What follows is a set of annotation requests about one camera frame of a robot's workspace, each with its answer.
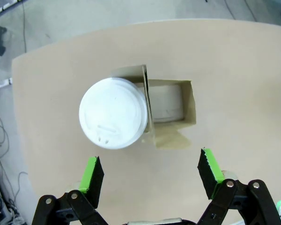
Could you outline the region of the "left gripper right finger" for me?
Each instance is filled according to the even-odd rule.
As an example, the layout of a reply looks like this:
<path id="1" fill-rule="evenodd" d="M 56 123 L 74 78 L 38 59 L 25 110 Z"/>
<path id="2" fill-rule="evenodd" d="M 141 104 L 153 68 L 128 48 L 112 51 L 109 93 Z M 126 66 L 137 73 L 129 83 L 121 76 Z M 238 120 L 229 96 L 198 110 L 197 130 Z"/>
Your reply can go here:
<path id="1" fill-rule="evenodd" d="M 202 148 L 197 166 L 211 203 L 198 221 L 199 225 L 221 225 L 229 210 L 237 210 L 246 225 L 281 225 L 270 192 L 262 180 L 247 185 L 225 178 L 212 151 Z"/>

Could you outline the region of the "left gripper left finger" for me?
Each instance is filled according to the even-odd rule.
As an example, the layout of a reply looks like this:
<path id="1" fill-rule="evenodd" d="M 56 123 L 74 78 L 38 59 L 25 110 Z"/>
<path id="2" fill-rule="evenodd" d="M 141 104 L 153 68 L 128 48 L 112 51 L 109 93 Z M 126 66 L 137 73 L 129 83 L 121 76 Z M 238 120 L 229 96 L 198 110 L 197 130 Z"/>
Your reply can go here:
<path id="1" fill-rule="evenodd" d="M 33 225 L 106 225 L 97 212 L 104 172 L 99 157 L 90 157 L 79 188 L 65 192 L 60 198 L 42 196 L 37 204 Z"/>

